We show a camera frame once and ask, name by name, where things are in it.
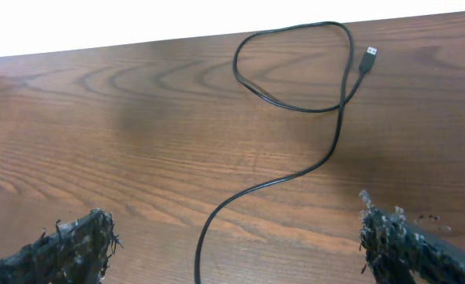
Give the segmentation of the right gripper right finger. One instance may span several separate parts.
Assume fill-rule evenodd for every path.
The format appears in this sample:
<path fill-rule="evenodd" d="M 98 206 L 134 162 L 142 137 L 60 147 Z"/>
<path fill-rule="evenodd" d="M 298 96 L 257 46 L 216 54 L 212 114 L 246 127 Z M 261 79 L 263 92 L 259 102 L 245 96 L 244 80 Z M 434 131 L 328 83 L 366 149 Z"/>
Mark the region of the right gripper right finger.
<path fill-rule="evenodd" d="M 375 282 L 465 283 L 463 250 L 409 222 L 403 208 L 380 209 L 366 190 L 359 197 L 366 205 L 360 212 L 359 247 Z"/>

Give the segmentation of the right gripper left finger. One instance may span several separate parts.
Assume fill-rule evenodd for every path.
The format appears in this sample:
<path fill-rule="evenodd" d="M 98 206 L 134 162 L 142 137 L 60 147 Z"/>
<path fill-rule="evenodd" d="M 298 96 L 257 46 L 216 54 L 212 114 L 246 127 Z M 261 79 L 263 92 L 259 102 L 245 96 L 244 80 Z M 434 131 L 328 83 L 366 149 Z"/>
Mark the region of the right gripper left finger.
<path fill-rule="evenodd" d="M 112 215 L 100 208 L 0 259 L 0 283 L 100 283 L 117 248 Z"/>

